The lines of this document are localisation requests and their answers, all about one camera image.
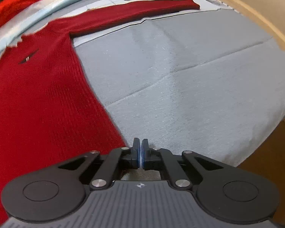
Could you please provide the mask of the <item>dark red knit sweater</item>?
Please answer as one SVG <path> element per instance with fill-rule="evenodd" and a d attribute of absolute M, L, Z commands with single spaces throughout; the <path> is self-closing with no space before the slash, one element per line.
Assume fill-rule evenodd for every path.
<path fill-rule="evenodd" d="M 124 146 L 85 78 L 74 37 L 199 8 L 193 0 L 154 0 L 93 9 L 51 21 L 7 47 L 0 58 L 0 195 L 23 174 Z M 0 197 L 0 225 L 6 220 Z"/>

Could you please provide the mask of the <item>grey printed bed sheet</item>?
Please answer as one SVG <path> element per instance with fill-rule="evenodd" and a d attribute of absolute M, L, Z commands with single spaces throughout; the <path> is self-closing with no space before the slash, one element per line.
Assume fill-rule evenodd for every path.
<path fill-rule="evenodd" d="M 285 115 L 285 52 L 228 5 L 194 1 L 199 11 L 134 21 L 73 38 L 72 45 L 90 88 L 124 139 L 146 136 L 173 152 L 189 148 L 238 165 Z M 7 47 L 55 17 L 126 2 L 78 1 Z"/>

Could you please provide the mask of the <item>light blue patterned quilt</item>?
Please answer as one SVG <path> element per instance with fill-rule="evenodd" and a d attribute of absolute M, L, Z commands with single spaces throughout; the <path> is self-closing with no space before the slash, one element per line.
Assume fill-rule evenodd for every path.
<path fill-rule="evenodd" d="M 40 0 L 0 27 L 0 53 L 31 26 L 52 13 L 81 0 Z"/>

